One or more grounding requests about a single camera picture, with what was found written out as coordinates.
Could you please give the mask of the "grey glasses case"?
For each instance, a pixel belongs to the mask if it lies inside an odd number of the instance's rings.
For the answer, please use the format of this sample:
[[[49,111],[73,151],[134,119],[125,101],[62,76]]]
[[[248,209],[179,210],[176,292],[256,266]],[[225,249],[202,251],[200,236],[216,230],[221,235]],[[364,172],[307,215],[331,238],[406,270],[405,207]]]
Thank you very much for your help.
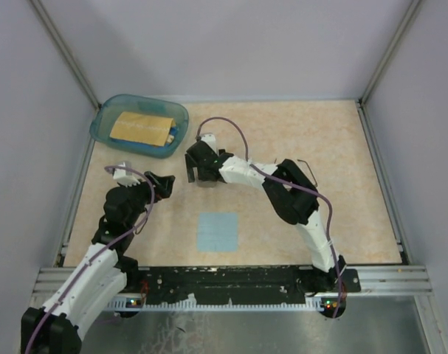
[[[197,182],[197,186],[201,187],[201,188],[214,188],[217,187],[218,185],[224,184],[224,181],[222,180],[216,180],[216,181],[202,181],[202,180],[198,180]]]

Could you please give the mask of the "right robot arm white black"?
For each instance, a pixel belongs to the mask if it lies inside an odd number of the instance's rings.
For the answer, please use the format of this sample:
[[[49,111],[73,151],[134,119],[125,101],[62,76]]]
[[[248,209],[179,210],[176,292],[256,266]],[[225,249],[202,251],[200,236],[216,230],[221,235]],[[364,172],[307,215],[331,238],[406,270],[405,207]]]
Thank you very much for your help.
[[[292,225],[301,236],[311,258],[311,270],[303,278],[308,292],[358,292],[356,273],[346,274],[347,265],[331,241],[332,206],[324,226],[319,200],[327,200],[290,159],[280,164],[257,164],[224,149],[214,150],[204,140],[195,142],[185,153],[187,178],[254,187],[265,192],[277,216]]]

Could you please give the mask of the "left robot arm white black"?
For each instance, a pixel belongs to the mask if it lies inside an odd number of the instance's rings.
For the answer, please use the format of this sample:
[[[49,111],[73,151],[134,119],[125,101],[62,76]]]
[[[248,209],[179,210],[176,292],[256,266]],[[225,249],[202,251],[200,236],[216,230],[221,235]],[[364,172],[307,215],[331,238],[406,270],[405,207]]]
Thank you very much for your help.
[[[169,198],[175,176],[108,166],[116,187],[105,196],[103,216],[85,256],[39,308],[21,317],[21,353],[79,353],[97,317],[119,292],[140,286],[138,262],[125,255],[154,204]]]

